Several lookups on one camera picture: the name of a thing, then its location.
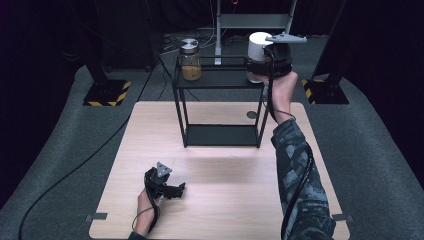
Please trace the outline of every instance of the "person's arm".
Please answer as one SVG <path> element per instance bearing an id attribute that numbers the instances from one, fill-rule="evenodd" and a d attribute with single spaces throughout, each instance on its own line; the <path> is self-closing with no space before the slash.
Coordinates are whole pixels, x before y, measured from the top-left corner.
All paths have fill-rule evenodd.
<path id="1" fill-rule="evenodd" d="M 155 213 L 147 196 L 146 189 L 138 196 L 137 214 L 137 222 L 128 240 L 147 240 L 149 228 L 153 222 Z"/>
<path id="2" fill-rule="evenodd" d="M 256 76 L 264 84 L 269 77 Z M 280 201 L 284 214 L 299 185 L 312 151 L 305 136 L 291 115 L 291 98 L 297 83 L 297 74 L 290 72 L 272 82 L 272 99 L 275 120 L 272 143 L 276 149 L 277 176 Z M 327 196 L 322 187 L 316 166 L 299 194 L 290 215 L 283 239 L 332 239 L 335 221 L 330 217 Z"/>

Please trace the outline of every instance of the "white cylindrical device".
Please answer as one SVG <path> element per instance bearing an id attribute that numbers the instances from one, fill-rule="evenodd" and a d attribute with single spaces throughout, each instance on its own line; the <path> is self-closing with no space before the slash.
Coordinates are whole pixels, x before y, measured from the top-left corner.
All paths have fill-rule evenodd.
<path id="1" fill-rule="evenodd" d="M 247 50 L 247 55 L 249 58 L 255 61 L 265 61 L 264 47 L 266 45 L 272 44 L 270 41 L 266 41 L 267 37 L 272 37 L 271 34 L 265 32 L 255 32 L 249 36 L 249 48 Z M 253 73 L 247 72 L 247 79 L 252 83 L 260 83 L 262 81 L 257 80 Z"/>

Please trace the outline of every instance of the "black metal shelf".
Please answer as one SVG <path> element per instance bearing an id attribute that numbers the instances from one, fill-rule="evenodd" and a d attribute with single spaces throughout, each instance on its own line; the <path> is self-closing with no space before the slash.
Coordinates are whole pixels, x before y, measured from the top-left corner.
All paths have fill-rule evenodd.
<path id="1" fill-rule="evenodd" d="M 187 145 L 191 146 L 257 146 L 255 125 L 189 124 Z"/>
<path id="2" fill-rule="evenodd" d="M 241 58 L 243 56 L 220 56 L 220 58 Z M 260 147 L 263 131 L 268 116 L 265 109 L 261 128 L 258 123 L 262 107 L 262 91 L 258 96 L 258 109 L 255 124 L 252 125 L 229 125 L 229 124 L 193 124 L 189 123 L 188 111 L 185 101 L 184 90 L 186 89 L 263 89 L 263 84 L 251 83 L 247 79 L 244 64 L 202 65 L 202 76 L 195 81 L 187 81 L 183 78 L 181 66 L 176 59 L 175 71 L 172 80 L 175 106 L 177 108 L 181 135 L 184 147 L 187 146 L 256 146 Z"/>

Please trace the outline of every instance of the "dark wall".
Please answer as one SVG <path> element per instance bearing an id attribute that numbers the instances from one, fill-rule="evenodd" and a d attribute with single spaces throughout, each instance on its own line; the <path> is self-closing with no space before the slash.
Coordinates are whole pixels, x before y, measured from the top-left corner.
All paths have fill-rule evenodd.
<path id="1" fill-rule="evenodd" d="M 0 10 L 0 207 L 47 141 L 81 66 L 63 57 L 60 19 L 48 22 L 37 6 L 3 1 Z"/>
<path id="2" fill-rule="evenodd" d="M 305 35 L 328 34 L 332 21 L 322 16 L 333 18 L 333 7 L 321 17 L 310 13 L 331 1 L 334 0 L 321 3 L 299 0 L 301 7 L 296 12 L 302 16 L 297 17 L 297 31 Z M 238 2 L 235 13 L 287 13 L 291 1 Z M 1 3 L 0 207 L 47 141 L 66 103 L 75 72 L 83 65 L 73 16 L 67 9 L 69 3 L 82 23 L 99 31 L 95 0 L 4 0 Z M 194 30 L 212 23 L 209 0 L 158 0 L 158 3 L 166 33 Z M 232 13 L 234 7 L 231 1 L 222 1 L 223 13 Z M 216 0 L 212 0 L 212 11 L 215 15 Z M 102 39 L 89 31 L 85 33 L 101 58 Z"/>
<path id="3" fill-rule="evenodd" d="M 346 49 L 354 49 L 344 77 L 368 97 L 422 186 L 423 7 L 420 1 L 348 0 L 317 66 L 319 74 L 334 72 Z"/>

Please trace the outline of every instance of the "amber liquid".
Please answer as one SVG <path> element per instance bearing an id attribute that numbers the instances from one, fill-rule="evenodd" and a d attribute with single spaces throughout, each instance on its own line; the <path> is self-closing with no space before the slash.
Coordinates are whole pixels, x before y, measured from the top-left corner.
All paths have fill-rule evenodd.
<path id="1" fill-rule="evenodd" d="M 200 66 L 183 66 L 183 77 L 185 80 L 193 81 L 202 76 L 202 68 Z"/>

